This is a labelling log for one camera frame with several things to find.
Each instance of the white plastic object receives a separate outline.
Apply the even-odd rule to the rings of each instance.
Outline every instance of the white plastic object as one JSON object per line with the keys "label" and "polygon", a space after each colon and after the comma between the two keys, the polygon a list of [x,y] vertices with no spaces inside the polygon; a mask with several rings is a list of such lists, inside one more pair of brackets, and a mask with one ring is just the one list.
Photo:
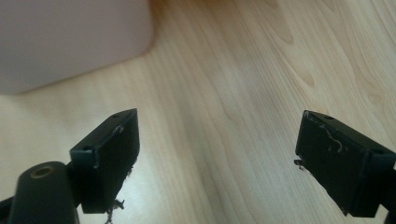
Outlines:
{"label": "white plastic object", "polygon": [[149,0],[0,1],[0,93],[132,58],[152,33]]}

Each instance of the black plastic part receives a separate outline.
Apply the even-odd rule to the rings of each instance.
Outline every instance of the black plastic part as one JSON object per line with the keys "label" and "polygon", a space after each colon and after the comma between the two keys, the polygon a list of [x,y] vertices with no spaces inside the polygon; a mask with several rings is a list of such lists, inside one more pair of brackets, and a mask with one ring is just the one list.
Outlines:
{"label": "black plastic part", "polygon": [[63,163],[45,162],[21,174],[8,223],[78,223]]}
{"label": "black plastic part", "polygon": [[7,223],[13,199],[14,198],[11,197],[0,202],[0,224]]}
{"label": "black plastic part", "polygon": [[139,154],[137,110],[106,119],[70,150],[75,198],[84,213],[111,210]]}
{"label": "black plastic part", "polygon": [[389,185],[395,153],[337,119],[305,111],[296,154],[344,215],[375,216]]}

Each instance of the black clamp jaw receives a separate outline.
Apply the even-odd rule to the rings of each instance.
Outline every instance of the black clamp jaw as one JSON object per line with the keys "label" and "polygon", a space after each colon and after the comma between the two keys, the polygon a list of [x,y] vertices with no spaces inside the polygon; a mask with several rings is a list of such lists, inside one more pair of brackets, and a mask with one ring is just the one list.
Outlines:
{"label": "black clamp jaw", "polygon": [[380,204],[396,223],[396,154],[327,115],[305,111],[295,164],[303,166],[325,188],[341,211],[374,217]]}
{"label": "black clamp jaw", "polygon": [[16,194],[0,202],[0,223],[79,223],[111,212],[139,154],[137,110],[106,119],[70,150],[71,161],[38,164],[21,174]]}

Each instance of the screw hole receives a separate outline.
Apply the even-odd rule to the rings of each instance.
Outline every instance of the screw hole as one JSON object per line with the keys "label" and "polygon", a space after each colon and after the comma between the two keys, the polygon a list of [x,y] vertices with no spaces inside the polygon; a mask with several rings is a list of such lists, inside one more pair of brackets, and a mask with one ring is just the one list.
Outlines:
{"label": "screw hole", "polygon": [[51,166],[44,166],[34,170],[30,173],[30,177],[33,179],[38,179],[50,175],[53,172],[53,168]]}

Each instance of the wooden floor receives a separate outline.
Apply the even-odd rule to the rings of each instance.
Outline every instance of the wooden floor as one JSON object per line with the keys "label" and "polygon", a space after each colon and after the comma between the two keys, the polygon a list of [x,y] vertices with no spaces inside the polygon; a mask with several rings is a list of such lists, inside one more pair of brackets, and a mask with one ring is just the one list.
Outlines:
{"label": "wooden floor", "polygon": [[383,222],[383,207],[344,217],[293,160],[305,109],[396,149],[394,0],[154,0],[152,11],[143,56],[0,96],[0,198],[137,108],[141,154],[114,223]]}

